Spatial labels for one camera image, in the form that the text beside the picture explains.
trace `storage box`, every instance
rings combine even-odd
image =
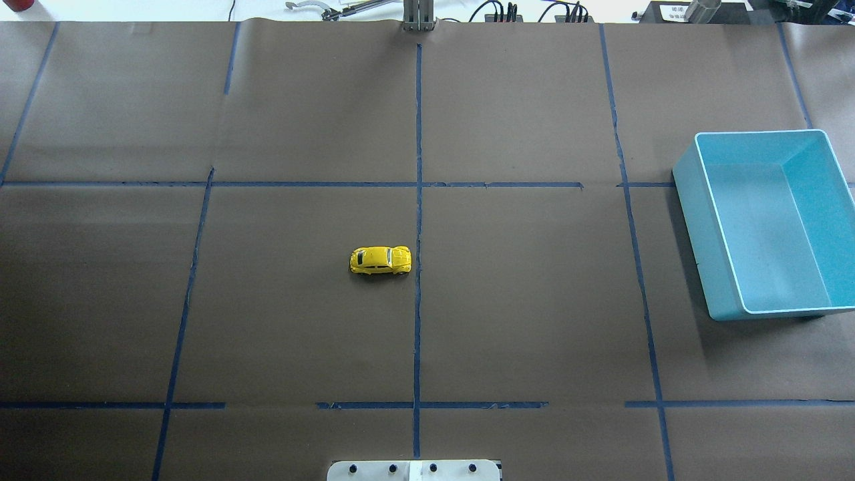
[[[697,134],[674,179],[713,319],[855,310],[855,203],[822,130]]]

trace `red object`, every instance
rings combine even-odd
[[[3,3],[12,9],[13,12],[22,12],[32,7],[36,0],[3,0]]]

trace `blue object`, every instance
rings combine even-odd
[[[697,134],[674,179],[713,319],[855,310],[855,203],[822,130]]]

